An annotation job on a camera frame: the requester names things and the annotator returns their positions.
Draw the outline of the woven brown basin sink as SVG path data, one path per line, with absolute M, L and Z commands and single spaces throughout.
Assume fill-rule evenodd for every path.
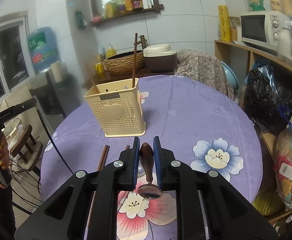
M 121 53 L 105 59 L 103 61 L 104 68 L 112 74 L 132 73 L 134 62 L 134 51 Z M 142 50 L 136 52 L 135 68 L 145 68 L 144 55 Z

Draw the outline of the water dispenser machine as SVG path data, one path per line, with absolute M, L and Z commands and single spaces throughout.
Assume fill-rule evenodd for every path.
M 71 74 L 57 82 L 53 71 L 47 68 L 33 77 L 29 85 L 30 94 L 38 101 L 41 115 L 52 132 L 81 105 L 78 83 Z

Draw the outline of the white microwave oven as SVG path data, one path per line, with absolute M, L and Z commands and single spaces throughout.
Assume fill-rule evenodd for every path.
M 288 29 L 289 18 L 278 11 L 251 11 L 240 16 L 243 42 L 277 51 L 283 28 Z

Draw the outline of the purple floral tablecloth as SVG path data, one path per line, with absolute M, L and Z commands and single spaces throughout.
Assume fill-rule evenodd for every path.
M 203 83 L 181 76 L 148 76 L 139 80 L 144 120 L 141 142 L 173 151 L 185 164 L 199 160 L 204 141 L 223 139 L 241 161 L 229 172 L 231 184 L 249 201 L 256 197 L 263 177 L 262 150 L 252 122 L 229 97 Z M 107 162 L 119 158 L 132 137 L 107 138 L 90 106 L 84 103 L 58 126 L 43 154 L 42 198 L 48 199 L 71 174 L 97 170 L 102 150 Z

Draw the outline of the yellow oil bottle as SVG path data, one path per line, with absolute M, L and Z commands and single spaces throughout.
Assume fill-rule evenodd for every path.
M 107 2 L 105 4 L 105 18 L 112 18 L 112 17 L 113 17 L 112 3 Z

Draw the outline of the light blue basin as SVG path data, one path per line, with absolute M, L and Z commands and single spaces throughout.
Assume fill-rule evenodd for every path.
M 224 68 L 227 80 L 230 83 L 231 87 L 234 90 L 238 90 L 239 89 L 239 82 L 238 82 L 237 76 L 235 75 L 234 71 L 223 61 L 221 61 L 221 65 Z

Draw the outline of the dark brown wooden chopstick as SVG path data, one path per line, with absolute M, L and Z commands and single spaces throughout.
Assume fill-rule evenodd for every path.
M 137 56 L 137 43 L 138 43 L 138 33 L 134 35 L 134 54 L 133 54 L 133 67 L 132 67 L 132 88 L 135 87 L 135 65 Z

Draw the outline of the reddish thin chopstick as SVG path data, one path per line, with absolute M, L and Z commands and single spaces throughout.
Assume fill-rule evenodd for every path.
M 95 81 L 94 81 L 94 79 L 93 79 L 93 76 L 92 76 L 92 74 L 91 74 L 91 72 L 90 72 L 90 69 L 89 69 L 88 64 L 85 63 L 85 66 L 86 66 L 86 69 L 87 69 L 87 72 L 88 72 L 88 75 L 89 75 L 89 79 L 90 79 L 90 81 L 91 81 L 91 83 L 92 83 L 92 85 L 93 85 L 93 88 L 94 88 L 94 90 L 95 90 L 95 93 L 96 93 L 96 94 L 99 94 L 100 91 L 99 91 L 99 89 L 98 89 L 98 87 L 97 87 L 97 85 L 96 85 L 96 83 L 95 83 Z

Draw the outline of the cream plastic utensil basket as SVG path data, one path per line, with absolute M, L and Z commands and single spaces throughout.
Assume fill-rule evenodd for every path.
M 108 138 L 145 135 L 138 78 L 103 83 L 86 94 L 98 124 Z

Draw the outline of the paper cup stack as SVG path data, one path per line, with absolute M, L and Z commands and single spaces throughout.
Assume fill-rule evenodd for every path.
M 53 64 L 51 64 L 50 67 L 51 67 L 55 82 L 59 83 L 59 82 L 63 81 L 61 62 L 56 61 Z

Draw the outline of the colorful packaged goods bag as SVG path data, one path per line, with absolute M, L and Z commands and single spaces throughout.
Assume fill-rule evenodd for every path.
M 292 123 L 277 138 L 274 171 L 279 196 L 292 209 Z

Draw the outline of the black garbage bag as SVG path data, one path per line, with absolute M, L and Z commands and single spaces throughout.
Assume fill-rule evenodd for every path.
M 253 68 L 248 74 L 244 110 L 261 131 L 279 134 L 292 116 L 292 74 L 271 64 Z

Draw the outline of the tall yellow box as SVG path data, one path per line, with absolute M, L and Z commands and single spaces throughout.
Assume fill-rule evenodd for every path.
M 231 28 L 228 7 L 226 5 L 218 5 L 218 12 L 220 20 L 221 40 L 225 42 L 231 42 Z

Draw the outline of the small wooden stool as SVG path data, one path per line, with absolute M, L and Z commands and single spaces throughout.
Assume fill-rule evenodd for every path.
M 17 142 L 10 150 L 10 154 L 13 157 L 17 155 L 25 162 L 28 163 L 29 159 L 27 158 L 27 153 L 33 154 L 34 151 L 31 148 L 33 145 L 36 145 L 36 141 L 31 134 L 32 126 L 26 125 L 24 131 L 21 133 L 21 136 L 17 139 Z

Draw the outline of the bronze faucet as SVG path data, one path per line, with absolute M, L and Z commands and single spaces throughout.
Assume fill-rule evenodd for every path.
M 135 39 L 134 46 L 137 47 L 138 45 L 141 45 L 142 49 L 145 49 L 147 47 L 147 39 L 144 35 L 140 35 L 139 39 L 139 41 Z

